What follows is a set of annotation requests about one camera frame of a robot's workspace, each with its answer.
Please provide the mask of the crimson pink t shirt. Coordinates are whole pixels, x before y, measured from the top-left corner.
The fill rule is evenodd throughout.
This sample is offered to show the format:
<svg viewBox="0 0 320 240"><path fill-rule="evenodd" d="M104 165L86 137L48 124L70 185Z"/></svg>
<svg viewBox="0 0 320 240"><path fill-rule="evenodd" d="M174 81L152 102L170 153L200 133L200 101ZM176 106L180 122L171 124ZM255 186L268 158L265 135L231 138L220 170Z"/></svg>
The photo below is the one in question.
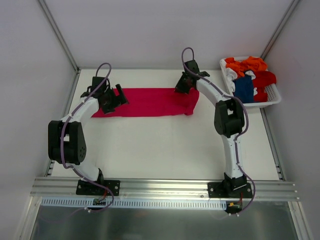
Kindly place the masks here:
<svg viewBox="0 0 320 240"><path fill-rule="evenodd" d="M121 105L111 113L100 109L93 118L111 117L165 117L194 113L200 93L191 89L188 94L174 88L124 88L128 104Z"/></svg>

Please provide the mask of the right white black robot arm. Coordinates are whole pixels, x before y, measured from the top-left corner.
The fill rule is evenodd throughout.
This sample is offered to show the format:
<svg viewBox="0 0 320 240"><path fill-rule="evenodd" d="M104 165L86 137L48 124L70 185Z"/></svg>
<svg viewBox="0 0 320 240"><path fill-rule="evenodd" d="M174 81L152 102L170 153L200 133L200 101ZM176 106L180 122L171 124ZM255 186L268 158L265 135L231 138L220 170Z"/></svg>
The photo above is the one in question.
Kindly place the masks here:
<svg viewBox="0 0 320 240"><path fill-rule="evenodd" d="M175 91L189 94L195 89L214 105L214 128L221 136L225 155L224 180L212 192L223 198L252 198L253 191L244 173L240 150L240 136L244 132L248 114L241 103L228 95L210 80L209 74L200 71L195 60L183 62L184 71Z"/></svg>

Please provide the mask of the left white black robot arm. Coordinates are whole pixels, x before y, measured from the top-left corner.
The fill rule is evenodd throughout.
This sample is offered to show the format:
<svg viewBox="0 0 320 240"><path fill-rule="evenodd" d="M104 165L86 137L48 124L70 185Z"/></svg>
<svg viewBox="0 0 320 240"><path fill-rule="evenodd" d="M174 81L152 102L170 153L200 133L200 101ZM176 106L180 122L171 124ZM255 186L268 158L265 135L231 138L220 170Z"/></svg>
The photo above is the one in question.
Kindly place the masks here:
<svg viewBox="0 0 320 240"><path fill-rule="evenodd" d="M102 170L90 163L84 127L98 111L110 114L128 102L120 84L112 88L107 77L94 76L74 110L48 124L48 156L80 178L77 195L119 195L120 181L106 180Z"/></svg>

